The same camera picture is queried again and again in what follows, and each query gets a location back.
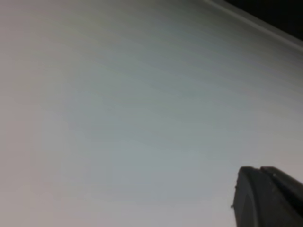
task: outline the white wall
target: white wall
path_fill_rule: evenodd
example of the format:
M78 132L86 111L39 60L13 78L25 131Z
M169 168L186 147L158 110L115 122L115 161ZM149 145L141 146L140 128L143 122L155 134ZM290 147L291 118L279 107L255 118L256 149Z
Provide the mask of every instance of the white wall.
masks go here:
M242 165L303 181L302 54L205 6L1 1L0 224L235 226Z

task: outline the black object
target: black object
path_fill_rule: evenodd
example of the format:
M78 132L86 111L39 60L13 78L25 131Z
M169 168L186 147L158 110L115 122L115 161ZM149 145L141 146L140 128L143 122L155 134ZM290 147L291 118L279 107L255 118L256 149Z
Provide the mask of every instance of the black object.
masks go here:
M247 13L303 40L303 1L225 0Z
M274 167L242 167L233 208L237 227L303 227L303 185Z

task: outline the gray surface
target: gray surface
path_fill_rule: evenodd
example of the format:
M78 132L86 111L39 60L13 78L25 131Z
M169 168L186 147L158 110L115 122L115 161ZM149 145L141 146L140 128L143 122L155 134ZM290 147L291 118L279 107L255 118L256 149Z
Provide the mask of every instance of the gray surface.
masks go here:
M204 7L1 4L5 226L235 226L240 166L303 180L301 55Z

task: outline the black plastic object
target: black plastic object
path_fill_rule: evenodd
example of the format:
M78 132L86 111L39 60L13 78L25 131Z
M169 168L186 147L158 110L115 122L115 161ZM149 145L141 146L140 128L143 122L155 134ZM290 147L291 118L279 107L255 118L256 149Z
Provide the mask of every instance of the black plastic object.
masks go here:
M237 227L303 227L303 185L274 167L242 167L233 208Z

